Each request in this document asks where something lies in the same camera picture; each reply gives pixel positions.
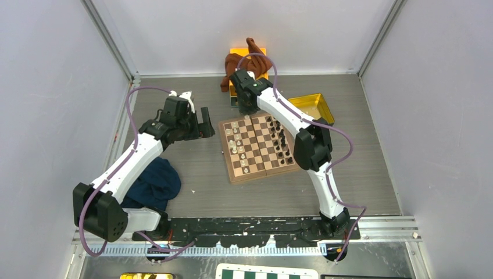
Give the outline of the wooden chess board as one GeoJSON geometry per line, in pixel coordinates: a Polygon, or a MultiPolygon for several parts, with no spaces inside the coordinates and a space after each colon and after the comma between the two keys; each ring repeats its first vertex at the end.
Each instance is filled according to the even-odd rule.
{"type": "Polygon", "coordinates": [[[286,128],[274,116],[260,112],[235,119],[222,120],[218,131],[226,161],[226,168],[231,183],[241,183],[259,178],[271,177],[297,171],[300,167],[294,159],[294,139],[286,128]],[[234,134],[232,123],[237,122],[239,134],[234,134]],[[229,147],[229,141],[235,142],[235,148],[229,147]]]}

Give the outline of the yellow metal tray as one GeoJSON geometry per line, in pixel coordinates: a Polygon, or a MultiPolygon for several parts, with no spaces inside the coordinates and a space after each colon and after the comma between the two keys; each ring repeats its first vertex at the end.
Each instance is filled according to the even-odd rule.
{"type": "Polygon", "coordinates": [[[334,117],[321,93],[292,97],[288,100],[310,117],[314,119],[323,118],[329,126],[334,125],[334,117]]]}

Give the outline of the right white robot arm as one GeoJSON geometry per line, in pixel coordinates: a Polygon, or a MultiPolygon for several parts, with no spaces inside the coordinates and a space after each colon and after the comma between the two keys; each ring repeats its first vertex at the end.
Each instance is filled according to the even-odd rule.
{"type": "Polygon", "coordinates": [[[297,165],[306,170],[312,180],[324,234],[338,238],[344,233],[350,214],[342,204],[331,170],[333,147],[326,121],[310,117],[283,97],[269,80],[256,80],[245,69],[235,71],[230,80],[242,114],[267,112],[293,136],[292,154],[297,165]]]}

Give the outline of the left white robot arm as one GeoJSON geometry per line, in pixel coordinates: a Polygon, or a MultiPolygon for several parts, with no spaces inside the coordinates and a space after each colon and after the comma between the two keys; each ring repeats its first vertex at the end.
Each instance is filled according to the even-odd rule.
{"type": "Polygon", "coordinates": [[[171,144],[215,134],[209,109],[197,109],[190,91],[170,91],[153,119],[132,128],[134,140],[122,155],[91,183],[79,183],[73,190],[74,223],[82,242],[86,233],[106,242],[137,232],[147,232],[156,240],[166,238],[170,226],[162,220],[162,210],[125,208],[124,198],[139,175],[171,144]]]}

